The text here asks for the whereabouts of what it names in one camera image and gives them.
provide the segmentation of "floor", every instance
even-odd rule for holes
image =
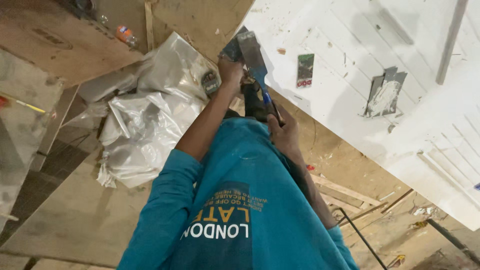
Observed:
[[[143,0],[99,0],[98,16],[109,18],[110,28],[126,24],[146,52]],[[251,0],[161,0],[153,3],[155,44],[175,30],[206,57],[215,60],[248,10]],[[299,122],[300,148],[312,174],[389,204],[409,187],[368,159],[309,115],[273,92],[272,96]],[[114,268],[138,220],[149,194],[150,183],[127,189],[103,188],[95,181],[99,152],[92,153],[46,199],[42,206],[3,245],[1,252],[38,258],[61,258]],[[362,202],[319,187],[344,202]],[[418,208],[432,207],[433,214],[414,215]],[[428,199],[414,193],[385,215],[379,211],[355,221],[356,226],[385,264],[398,255],[406,259],[399,269],[478,269],[463,253],[427,225],[414,223],[432,217],[449,229],[471,250],[480,254],[480,231],[471,232]],[[341,227],[345,243],[361,269],[381,269],[350,225]]]

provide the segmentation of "man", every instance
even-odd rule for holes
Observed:
[[[295,119],[282,107],[282,127],[272,114],[268,127],[224,119],[243,69],[225,59],[218,68],[222,84],[153,181],[118,269],[358,269],[306,169]],[[246,116],[261,121],[254,88],[242,90]]]

